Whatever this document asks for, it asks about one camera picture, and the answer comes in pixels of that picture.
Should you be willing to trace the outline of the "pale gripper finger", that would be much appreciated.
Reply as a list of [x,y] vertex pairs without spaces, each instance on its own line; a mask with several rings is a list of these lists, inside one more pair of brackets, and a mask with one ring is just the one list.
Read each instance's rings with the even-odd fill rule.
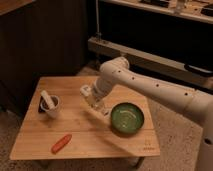
[[100,106],[92,105],[91,108],[92,108],[92,110],[93,110],[96,114],[99,114],[99,115],[102,114],[102,113],[101,113],[101,108],[100,108]]
[[107,108],[105,105],[101,105],[101,106],[100,106],[100,109],[99,109],[99,112],[100,112],[102,115],[106,116],[106,115],[108,115],[108,114],[110,113],[110,109]]

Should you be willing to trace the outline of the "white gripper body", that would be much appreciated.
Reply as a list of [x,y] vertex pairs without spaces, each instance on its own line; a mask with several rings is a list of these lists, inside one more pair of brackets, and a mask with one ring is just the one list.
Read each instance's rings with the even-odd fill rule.
[[82,97],[85,99],[85,101],[91,106],[91,107],[98,107],[99,106],[99,100],[94,95],[92,88],[89,85],[83,85],[80,88],[80,93]]

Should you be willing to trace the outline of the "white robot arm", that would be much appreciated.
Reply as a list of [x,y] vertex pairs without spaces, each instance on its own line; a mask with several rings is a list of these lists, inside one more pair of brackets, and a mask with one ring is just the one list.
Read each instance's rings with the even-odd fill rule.
[[100,75],[80,93],[90,107],[107,113],[103,98],[117,84],[130,88],[164,106],[183,114],[203,127],[195,171],[213,171],[213,95],[134,73],[125,57],[117,57],[100,66]]

